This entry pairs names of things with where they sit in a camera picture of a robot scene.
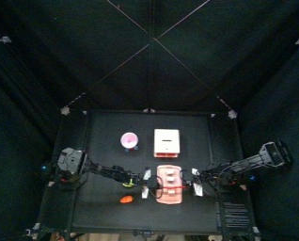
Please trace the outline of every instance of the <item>metal rod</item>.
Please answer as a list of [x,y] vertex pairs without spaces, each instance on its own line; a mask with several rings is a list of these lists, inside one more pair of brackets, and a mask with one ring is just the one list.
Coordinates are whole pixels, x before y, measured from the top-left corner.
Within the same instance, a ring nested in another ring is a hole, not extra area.
[[231,110],[231,106],[226,103],[226,101],[221,98],[221,96],[213,91],[210,86],[206,84],[206,82],[199,78],[199,76],[189,69],[189,67],[183,64],[183,62],[178,59],[178,57],[173,54],[173,52],[167,49],[167,47],[161,43],[158,39],[154,39],[158,44],[162,46],[162,48],[167,51],[167,53],[177,59],[177,61],[183,65],[183,67],[187,69],[187,71],[193,74],[195,79],[202,83],[205,88],[210,91],[210,93],[219,99],[219,101],[225,104],[225,106]]
[[113,1],[107,0],[107,2],[115,7],[115,9],[133,21],[133,23],[149,34],[146,29],[138,24],[138,22],[127,15],[127,13],[113,3]]
[[74,98],[73,101],[70,101],[70,102],[67,103],[67,105],[65,105],[65,107],[70,107],[70,105],[74,104],[74,103],[87,94],[87,92],[91,91],[91,90],[95,88],[95,86],[97,86],[105,79],[107,79],[107,78],[118,71],[118,69],[121,69],[122,66],[126,65],[126,63],[149,47],[149,45],[150,45],[150,44],[146,44],[146,45],[134,53],[134,55],[130,56],[130,57],[113,69],[113,71],[111,71],[109,74],[106,74],[106,75],[94,83],[94,85],[93,85],[83,93],[81,93],[81,94]]
[[211,0],[205,1],[158,37],[163,37]]

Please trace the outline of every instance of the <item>pink tray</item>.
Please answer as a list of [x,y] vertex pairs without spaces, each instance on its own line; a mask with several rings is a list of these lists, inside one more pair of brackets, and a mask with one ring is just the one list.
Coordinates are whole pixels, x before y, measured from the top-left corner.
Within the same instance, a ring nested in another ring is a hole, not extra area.
[[174,165],[161,165],[158,166],[158,182],[163,181],[163,186],[169,187],[165,189],[158,189],[157,197],[159,203],[165,204],[178,204],[182,203],[182,178],[181,178],[182,167]]

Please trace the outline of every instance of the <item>pink lid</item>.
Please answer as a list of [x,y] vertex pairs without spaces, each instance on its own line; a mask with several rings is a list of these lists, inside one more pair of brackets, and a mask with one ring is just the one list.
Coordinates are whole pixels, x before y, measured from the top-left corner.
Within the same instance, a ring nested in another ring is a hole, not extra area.
[[125,148],[133,149],[137,147],[139,142],[138,136],[133,132],[127,132],[121,139],[121,143]]

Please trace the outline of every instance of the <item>white box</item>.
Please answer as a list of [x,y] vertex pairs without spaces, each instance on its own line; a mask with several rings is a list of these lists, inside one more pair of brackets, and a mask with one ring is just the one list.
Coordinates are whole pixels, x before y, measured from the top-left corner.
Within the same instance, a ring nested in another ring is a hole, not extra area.
[[179,130],[155,129],[155,157],[178,157],[179,153]]

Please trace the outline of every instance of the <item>small orange item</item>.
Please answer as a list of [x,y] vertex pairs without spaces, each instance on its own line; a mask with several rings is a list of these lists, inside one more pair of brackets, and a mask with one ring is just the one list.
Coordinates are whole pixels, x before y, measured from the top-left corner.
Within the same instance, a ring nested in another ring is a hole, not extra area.
[[134,196],[125,196],[122,199],[121,199],[121,203],[126,204],[126,203],[130,203],[134,201]]

